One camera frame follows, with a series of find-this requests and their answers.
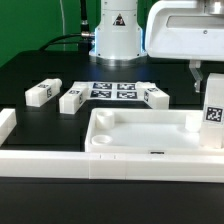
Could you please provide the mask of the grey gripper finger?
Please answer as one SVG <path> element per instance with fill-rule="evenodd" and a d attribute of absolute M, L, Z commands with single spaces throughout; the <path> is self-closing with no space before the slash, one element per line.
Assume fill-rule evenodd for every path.
<path fill-rule="evenodd" d="M 199 60 L 191 60 L 189 62 L 189 69 L 195 79 L 195 91 L 199 93 L 201 90 L 201 82 L 203 80 L 203 74 L 201 72 L 201 62 Z"/>

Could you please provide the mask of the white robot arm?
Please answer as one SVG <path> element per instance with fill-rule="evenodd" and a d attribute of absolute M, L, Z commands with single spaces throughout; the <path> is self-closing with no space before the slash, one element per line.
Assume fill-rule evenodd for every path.
<path fill-rule="evenodd" d="M 145 28 L 137 22 L 138 0 L 101 0 L 92 61 L 125 66 L 145 56 L 185 59 L 201 89 L 203 61 L 224 61 L 224 0 L 159 0 Z"/>

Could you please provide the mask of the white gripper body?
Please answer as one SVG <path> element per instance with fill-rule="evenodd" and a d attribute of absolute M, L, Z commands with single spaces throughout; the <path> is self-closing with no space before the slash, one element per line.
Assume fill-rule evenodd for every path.
<path fill-rule="evenodd" d="M 160 0 L 149 11 L 150 57 L 224 61 L 224 0 Z"/>

